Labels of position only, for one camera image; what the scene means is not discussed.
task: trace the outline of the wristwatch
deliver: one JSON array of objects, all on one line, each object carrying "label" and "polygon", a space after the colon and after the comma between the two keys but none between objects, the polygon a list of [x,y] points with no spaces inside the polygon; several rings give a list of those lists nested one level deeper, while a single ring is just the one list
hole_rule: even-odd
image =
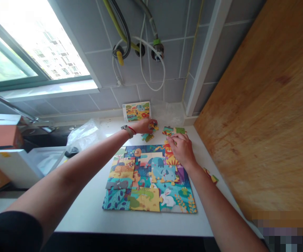
[{"label": "wristwatch", "polygon": [[127,125],[122,126],[121,129],[122,130],[127,130],[127,132],[129,133],[129,139],[133,138],[134,132]]}]

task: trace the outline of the window frame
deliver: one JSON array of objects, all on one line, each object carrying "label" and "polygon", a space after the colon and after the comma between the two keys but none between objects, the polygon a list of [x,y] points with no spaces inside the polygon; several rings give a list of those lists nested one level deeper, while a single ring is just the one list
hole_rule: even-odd
[{"label": "window frame", "polygon": [[92,79],[91,75],[53,80],[0,25],[0,38],[37,74],[37,76],[6,80],[0,82],[0,91],[34,88],[59,83],[68,83]]}]

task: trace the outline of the windowsill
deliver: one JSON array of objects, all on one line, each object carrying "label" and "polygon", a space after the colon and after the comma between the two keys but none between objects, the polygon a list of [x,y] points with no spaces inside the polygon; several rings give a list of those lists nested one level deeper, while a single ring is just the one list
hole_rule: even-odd
[{"label": "windowsill", "polygon": [[27,100],[56,98],[72,95],[84,95],[90,93],[99,93],[97,85],[92,79],[40,87],[32,87],[26,89],[3,91],[0,92],[0,96],[10,102],[22,102]]}]

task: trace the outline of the window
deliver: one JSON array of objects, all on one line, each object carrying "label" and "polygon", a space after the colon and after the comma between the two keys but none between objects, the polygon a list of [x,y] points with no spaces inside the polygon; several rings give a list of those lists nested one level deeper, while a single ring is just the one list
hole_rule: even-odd
[{"label": "window", "polygon": [[69,66],[69,69],[71,70],[71,72],[77,72],[78,68],[76,66]]},{"label": "window", "polygon": [[69,71],[66,69],[66,68],[62,68],[62,71],[66,74],[66,75],[69,75]]},{"label": "window", "polygon": [[63,59],[64,59],[64,61],[65,61],[66,63],[70,63],[70,62],[71,62],[68,56],[63,57]]},{"label": "window", "polygon": [[[59,54],[64,61],[53,57]],[[64,63],[76,69],[58,72]],[[74,72],[91,79],[47,0],[36,1],[35,8],[33,1],[0,0],[0,91],[77,81]]]}]

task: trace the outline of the white cable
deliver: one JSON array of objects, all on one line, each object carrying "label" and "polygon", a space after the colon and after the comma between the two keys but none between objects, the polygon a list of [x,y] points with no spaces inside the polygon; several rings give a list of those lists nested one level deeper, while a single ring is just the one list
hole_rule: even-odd
[{"label": "white cable", "polygon": [[[153,91],[159,91],[163,85],[164,85],[164,82],[165,82],[165,65],[164,65],[164,62],[163,62],[163,59],[162,59],[162,56],[156,51],[156,49],[154,47],[152,47],[149,43],[147,43],[145,40],[142,39],[142,35],[143,35],[143,28],[145,26],[145,22],[146,22],[146,14],[144,14],[144,17],[143,17],[143,23],[142,23],[142,28],[141,28],[141,33],[140,33],[140,37],[135,37],[133,36],[133,38],[137,39],[140,41],[140,67],[141,67],[141,73],[142,73],[142,76],[143,76],[143,79],[145,80],[145,83],[148,85],[148,87],[153,90]],[[117,47],[119,46],[119,44],[122,42],[123,40],[120,40],[116,46],[115,46],[115,50],[117,49]],[[154,51],[154,53],[156,54],[156,56],[159,57],[159,59],[161,60],[161,63],[162,63],[162,66],[163,66],[163,82],[162,82],[162,85],[158,88],[158,89],[153,89],[151,86],[149,86],[149,83],[148,81],[146,80],[145,78],[145,75],[143,74],[143,69],[142,69],[142,52],[141,52],[141,46],[142,46],[142,43],[144,43],[146,46],[148,46],[151,50]],[[118,82],[120,81],[120,79],[118,78],[117,76],[117,73],[115,72],[115,68],[114,68],[114,57],[112,57],[112,66],[113,66],[113,71],[114,71],[114,74],[115,74],[115,77],[116,79],[118,80]]]},{"label": "white cable", "polygon": [[[143,35],[143,29],[144,29],[144,27],[145,27],[145,22],[146,22],[146,14],[143,15],[143,22],[142,22],[140,37],[142,37],[142,35]],[[151,90],[155,91],[154,89],[152,89],[152,88],[149,86],[149,84],[148,84],[148,82],[147,82],[147,80],[146,80],[146,78],[145,78],[145,75],[143,74],[141,46],[142,46],[142,43],[140,42],[140,68],[141,68],[142,77],[143,77],[143,79],[145,80],[145,83],[148,85],[148,87],[149,87]]]},{"label": "white cable", "polygon": [[136,36],[133,36],[133,38],[137,39],[140,41],[140,43],[144,43],[146,46],[148,46],[151,50],[154,51],[154,53],[156,54],[156,56],[159,57],[159,59],[161,60],[161,63],[162,63],[162,66],[163,66],[163,82],[162,82],[162,85],[158,88],[158,89],[152,89],[151,86],[149,86],[148,82],[146,81],[145,77],[143,77],[145,79],[145,82],[146,84],[148,85],[148,87],[153,90],[153,91],[159,91],[163,85],[164,85],[164,82],[165,82],[165,64],[164,64],[164,61],[162,59],[162,56],[159,54],[158,51],[156,51],[156,49],[154,47],[152,47],[147,41],[143,40],[142,38],[139,38],[139,37],[136,37]]},{"label": "white cable", "polygon": [[[163,87],[164,82],[165,82],[165,64],[164,64],[164,61],[163,61],[163,59],[162,59],[162,56],[161,56],[161,55],[159,54],[159,52],[156,51],[156,49],[155,49],[154,47],[152,47],[147,41],[143,40],[143,39],[140,38],[140,37],[136,37],[136,36],[133,36],[133,38],[139,40],[139,41],[140,41],[140,44],[141,44],[141,43],[144,43],[146,46],[148,46],[151,50],[154,51],[154,53],[156,54],[156,56],[158,56],[159,59],[161,60],[161,63],[162,63],[162,66],[163,66],[163,82],[162,82],[162,85],[161,85],[158,89],[153,89],[151,86],[149,86],[148,82],[146,81],[146,79],[145,79],[145,77],[144,77],[146,84],[148,85],[148,87],[149,87],[151,90],[153,90],[153,91],[159,91],[159,90]],[[123,41],[123,40],[120,40],[120,41],[116,44],[116,46],[115,46],[114,49],[116,49],[122,41]],[[115,74],[116,78],[118,79],[117,74],[116,74],[115,69],[114,69],[114,57],[112,57],[112,66],[113,66],[114,74]]]},{"label": "white cable", "polygon": [[[118,46],[120,45],[120,43],[121,43],[122,41],[123,41],[123,40],[120,40],[120,41],[116,44],[114,50],[116,50],[116,49],[118,48]],[[117,76],[117,73],[115,72],[115,67],[114,67],[114,56],[112,56],[112,67],[113,67],[113,72],[114,72],[114,75],[115,75],[115,77],[116,77],[118,83],[121,83],[120,78]]]}]

